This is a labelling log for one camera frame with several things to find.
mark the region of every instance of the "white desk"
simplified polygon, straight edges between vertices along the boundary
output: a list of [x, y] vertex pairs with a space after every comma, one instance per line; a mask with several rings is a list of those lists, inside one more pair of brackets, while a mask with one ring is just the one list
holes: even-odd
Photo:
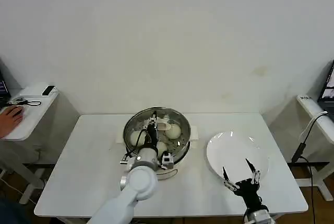
[[[12, 98], [18, 97], [20, 90], [11, 91], [11, 94], [14, 95]], [[7, 136], [4, 138], [4, 145], [7, 149], [13, 149], [13, 143], [16, 141], [22, 141], [27, 139], [32, 131], [35, 129], [39, 121], [42, 119], [43, 115], [46, 113], [50, 105], [53, 103], [55, 98], [58, 96], [58, 92], [54, 92], [49, 97], [43, 98], [27, 98], [28, 101], [41, 101], [42, 104], [38, 107], [30, 107], [25, 105], [25, 111], [23, 113], [23, 121]], [[20, 203], [26, 204], [31, 196], [33, 190], [36, 188], [43, 189], [44, 182], [40, 179], [44, 169], [37, 169], [35, 174], [32, 173], [28, 168], [26, 168], [22, 163], [17, 159], [9, 155], [6, 150], [0, 150], [0, 159], [1, 161], [9, 168], [13, 169], [15, 172], [20, 174], [25, 178], [29, 185], [26, 188]]]
[[[258, 113], [185, 114], [199, 140], [178, 165], [178, 174], [159, 181], [152, 198], [139, 202], [135, 217], [235, 216], [246, 206], [223, 186], [205, 160], [208, 140], [221, 131], [244, 131], [267, 151], [269, 172], [258, 194], [272, 214], [298, 213], [308, 205], [266, 123]], [[79, 118], [34, 210], [38, 216], [91, 217], [108, 197], [120, 193], [125, 147], [118, 136], [131, 115]]]
[[[314, 101], [308, 95], [299, 95], [297, 96], [297, 101], [304, 108], [310, 117], [316, 116], [318, 113], [323, 112], [324, 110], [319, 106], [319, 104]], [[321, 132], [326, 137], [329, 143], [334, 145], [334, 122], [326, 116], [320, 117], [315, 123]], [[333, 196], [328, 190], [327, 186], [324, 183], [324, 179], [334, 173], [334, 156], [331, 158], [330, 163], [322, 168], [320, 171], [317, 171], [315, 168], [311, 168], [313, 173], [313, 186], [319, 188], [321, 194], [323, 195], [326, 201], [332, 201]], [[299, 186], [311, 186], [310, 179], [297, 179]]]
[[28, 101], [41, 101], [42, 104], [38, 107], [30, 107], [25, 105], [23, 121], [5, 137], [5, 140], [22, 141], [27, 139], [57, 96], [58, 92], [55, 92], [48, 97], [27, 98]]

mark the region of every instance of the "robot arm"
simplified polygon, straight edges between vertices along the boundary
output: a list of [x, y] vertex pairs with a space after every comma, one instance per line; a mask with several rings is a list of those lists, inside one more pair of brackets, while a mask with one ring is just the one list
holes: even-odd
[[107, 200], [89, 220], [89, 224], [128, 224], [138, 201], [150, 198], [158, 186], [156, 173], [149, 167], [133, 168], [120, 195]]
[[245, 224], [275, 224], [276, 222], [270, 217], [267, 206], [262, 204], [262, 198], [257, 195], [260, 188], [260, 171], [256, 170], [247, 159], [246, 162], [253, 173], [252, 178], [233, 183], [223, 167], [223, 183], [235, 195], [243, 198], [247, 207], [244, 214], [244, 221], [247, 221]]
[[150, 198], [158, 187], [156, 170], [161, 166], [158, 162], [158, 127], [157, 114], [154, 113], [144, 129], [146, 136], [144, 145], [136, 157], [126, 160], [129, 172], [121, 179], [121, 193], [116, 198], [108, 199], [88, 221], [89, 224], [128, 224], [134, 216], [134, 208], [138, 201]]

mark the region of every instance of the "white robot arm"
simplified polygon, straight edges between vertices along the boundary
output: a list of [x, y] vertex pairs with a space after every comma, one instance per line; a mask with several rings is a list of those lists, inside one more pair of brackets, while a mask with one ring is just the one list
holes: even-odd
[[147, 166], [133, 168], [121, 194], [107, 200], [89, 220], [89, 224], [128, 224], [138, 201], [150, 198], [158, 186], [156, 173]]

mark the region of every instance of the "steamed bun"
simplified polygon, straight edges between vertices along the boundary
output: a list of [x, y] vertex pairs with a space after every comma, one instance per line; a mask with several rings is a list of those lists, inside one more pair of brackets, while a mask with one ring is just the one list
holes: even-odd
[[171, 129], [165, 132], [169, 139], [177, 139], [181, 135], [181, 128], [177, 124], [171, 124]]
[[[140, 134], [140, 131], [134, 131], [131, 133], [131, 136], [130, 136], [131, 145], [133, 146], [136, 145], [139, 134]], [[145, 137], [146, 137], [146, 132], [142, 132], [139, 138], [139, 141], [138, 141], [138, 145], [137, 145], [138, 147], [144, 145]]]
[[167, 146], [164, 142], [158, 142], [157, 149], [158, 149], [158, 158], [161, 158], [162, 153], [167, 151]]

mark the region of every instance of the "white wall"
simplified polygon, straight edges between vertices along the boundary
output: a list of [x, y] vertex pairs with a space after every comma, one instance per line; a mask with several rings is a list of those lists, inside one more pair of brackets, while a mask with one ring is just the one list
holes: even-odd
[[163, 105], [272, 124], [332, 59], [333, 14], [333, 0], [0, 0], [0, 55], [21, 86], [52, 82], [80, 113]]

